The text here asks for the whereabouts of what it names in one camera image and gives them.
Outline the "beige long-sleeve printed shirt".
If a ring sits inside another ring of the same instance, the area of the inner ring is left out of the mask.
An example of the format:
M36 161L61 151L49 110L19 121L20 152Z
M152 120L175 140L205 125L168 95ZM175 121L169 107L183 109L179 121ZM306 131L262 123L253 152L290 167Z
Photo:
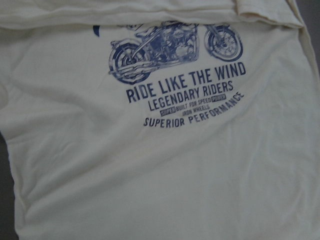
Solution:
M320 76L294 0L3 0L21 240L317 240Z

